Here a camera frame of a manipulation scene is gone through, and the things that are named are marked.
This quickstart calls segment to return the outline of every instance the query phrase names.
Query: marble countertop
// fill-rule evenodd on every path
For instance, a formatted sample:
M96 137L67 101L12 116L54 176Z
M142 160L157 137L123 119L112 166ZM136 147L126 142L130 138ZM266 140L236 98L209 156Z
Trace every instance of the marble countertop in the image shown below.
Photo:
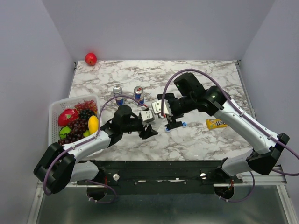
M211 75L232 98L250 114L241 81L232 61L98 61L93 67L79 61L71 86L70 97L95 93L100 105L110 99L113 87L119 85L126 95L133 96L134 88L140 85L145 91L145 104L157 100L156 95L163 92L168 79L177 71L194 68ZM195 74L205 88L213 85L210 80ZM176 97L180 93L174 84L167 92ZM133 112L139 107L127 100ZM102 121L112 118L117 105L112 101L105 107ZM206 113L192 111L180 120L187 123L185 128L165 131L163 123L159 135L147 140L138 137L138 133L124 134L115 145L101 150L89 157L98 160L221 160L247 152L252 147L230 127L209 130L206 119L212 119Z

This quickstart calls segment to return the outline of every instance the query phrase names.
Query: red bull can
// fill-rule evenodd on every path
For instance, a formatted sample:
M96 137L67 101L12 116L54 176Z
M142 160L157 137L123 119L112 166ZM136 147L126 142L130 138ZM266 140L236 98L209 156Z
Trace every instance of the red bull can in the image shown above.
M134 88L134 95L136 100L138 100L141 104L144 104L144 91L141 86L136 86Z
M116 86L116 87L113 88L112 92L113 92L114 96L117 97L119 95L122 95L122 88L120 86ZM116 104L118 106L125 104L124 97L118 97L118 98L115 99L115 101L116 101Z

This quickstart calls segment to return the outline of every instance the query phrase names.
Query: gray wall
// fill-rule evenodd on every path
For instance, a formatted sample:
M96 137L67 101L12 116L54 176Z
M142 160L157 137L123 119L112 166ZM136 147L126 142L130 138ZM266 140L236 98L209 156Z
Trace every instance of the gray wall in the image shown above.
M240 59L274 0L43 0L71 56Z
M49 105L67 97L73 61L40 0L0 7L0 223L26 223Z
M277 0L242 58L244 76L257 119L290 137L299 153L299 1ZM299 172L299 161L287 152L284 171ZM299 214L299 178L287 177L287 189Z

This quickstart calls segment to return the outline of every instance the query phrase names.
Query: white plastic basket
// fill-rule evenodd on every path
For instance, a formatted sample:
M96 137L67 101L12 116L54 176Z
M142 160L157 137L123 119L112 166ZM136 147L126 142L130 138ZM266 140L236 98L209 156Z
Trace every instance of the white plastic basket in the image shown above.
M98 108L98 117L100 112L100 103L99 98L95 94L90 95L83 95L79 97L72 97L67 99L62 99L59 101L54 102L50 106L49 111L49 134L48 134L48 145L51 145L54 142L58 142L59 138L59 131L62 127L58 126L58 117L59 115L68 108L75 108L75 105L78 103L83 103L87 100L94 100L97 104Z

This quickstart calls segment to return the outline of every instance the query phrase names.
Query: yellow snack package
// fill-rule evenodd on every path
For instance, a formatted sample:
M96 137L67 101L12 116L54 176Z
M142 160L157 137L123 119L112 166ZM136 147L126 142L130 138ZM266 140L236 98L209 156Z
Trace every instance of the yellow snack package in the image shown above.
M208 119L206 120L206 126L208 129L214 129L218 127L227 127L228 125L220 119Z

